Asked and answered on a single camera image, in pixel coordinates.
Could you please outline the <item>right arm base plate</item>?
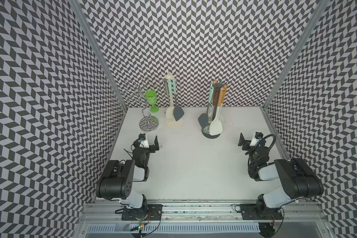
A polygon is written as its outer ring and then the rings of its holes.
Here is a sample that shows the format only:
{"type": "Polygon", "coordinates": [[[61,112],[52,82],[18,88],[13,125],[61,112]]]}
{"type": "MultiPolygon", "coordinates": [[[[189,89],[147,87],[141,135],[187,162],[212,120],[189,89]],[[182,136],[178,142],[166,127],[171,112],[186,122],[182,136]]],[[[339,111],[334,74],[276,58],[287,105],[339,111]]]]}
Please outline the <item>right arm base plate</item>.
{"type": "Polygon", "coordinates": [[[264,205],[240,204],[240,213],[243,220],[281,220],[283,214],[279,208],[267,208],[264,205]]]}

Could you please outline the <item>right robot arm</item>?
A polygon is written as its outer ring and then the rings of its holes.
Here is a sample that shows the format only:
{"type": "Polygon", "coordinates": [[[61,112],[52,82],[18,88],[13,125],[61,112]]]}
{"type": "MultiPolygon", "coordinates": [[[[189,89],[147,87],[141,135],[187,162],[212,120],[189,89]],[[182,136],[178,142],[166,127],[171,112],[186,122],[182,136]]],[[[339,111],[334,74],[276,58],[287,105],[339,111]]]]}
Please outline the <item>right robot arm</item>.
{"type": "Polygon", "coordinates": [[[298,199],[322,195],[324,186],[321,179],[301,158],[290,160],[276,159],[269,162],[269,152],[276,142],[276,135],[264,136],[256,132],[251,140],[240,134],[238,146],[245,151],[248,158],[248,175],[255,181],[279,179],[281,185],[270,193],[261,194],[255,204],[241,206],[246,214],[253,211],[258,217],[274,214],[298,199]]]}

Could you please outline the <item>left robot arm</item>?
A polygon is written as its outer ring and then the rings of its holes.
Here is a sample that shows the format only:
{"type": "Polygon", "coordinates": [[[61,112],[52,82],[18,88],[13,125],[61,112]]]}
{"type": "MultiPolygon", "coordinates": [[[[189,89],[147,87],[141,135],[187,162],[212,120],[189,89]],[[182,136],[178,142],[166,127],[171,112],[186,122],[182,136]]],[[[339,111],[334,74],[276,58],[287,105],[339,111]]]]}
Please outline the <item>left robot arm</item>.
{"type": "Polygon", "coordinates": [[[109,201],[118,201],[131,211],[148,212],[145,195],[132,189],[134,182],[147,181],[149,177],[150,154],[160,150],[158,138],[150,144],[146,134],[141,133],[131,145],[131,151],[125,150],[129,160],[109,161],[96,185],[96,196],[109,201]]]}

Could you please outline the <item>cream spatula wooden handle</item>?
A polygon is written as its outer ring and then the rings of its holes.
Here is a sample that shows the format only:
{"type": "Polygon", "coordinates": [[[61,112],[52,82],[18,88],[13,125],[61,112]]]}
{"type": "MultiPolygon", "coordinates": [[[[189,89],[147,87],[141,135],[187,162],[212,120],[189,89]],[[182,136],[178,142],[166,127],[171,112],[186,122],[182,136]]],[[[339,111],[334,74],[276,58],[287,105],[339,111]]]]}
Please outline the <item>cream spatula wooden handle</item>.
{"type": "Polygon", "coordinates": [[[212,121],[209,129],[209,133],[211,136],[215,136],[218,134],[221,134],[223,131],[222,123],[219,119],[220,114],[221,114],[221,108],[225,99],[225,94],[227,91],[227,85],[224,85],[220,89],[220,94],[219,94],[219,100],[218,100],[218,105],[217,105],[217,110],[216,110],[216,116],[215,119],[212,121]]]}

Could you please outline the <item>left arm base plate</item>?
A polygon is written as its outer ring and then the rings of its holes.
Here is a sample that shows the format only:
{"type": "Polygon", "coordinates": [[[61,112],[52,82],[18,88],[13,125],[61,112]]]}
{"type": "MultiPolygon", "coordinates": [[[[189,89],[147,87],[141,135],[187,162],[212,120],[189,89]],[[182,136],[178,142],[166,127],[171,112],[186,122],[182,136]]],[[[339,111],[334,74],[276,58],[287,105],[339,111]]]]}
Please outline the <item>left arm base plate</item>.
{"type": "Polygon", "coordinates": [[[162,204],[149,204],[139,209],[125,207],[122,212],[122,221],[160,221],[162,209],[162,204]]]}

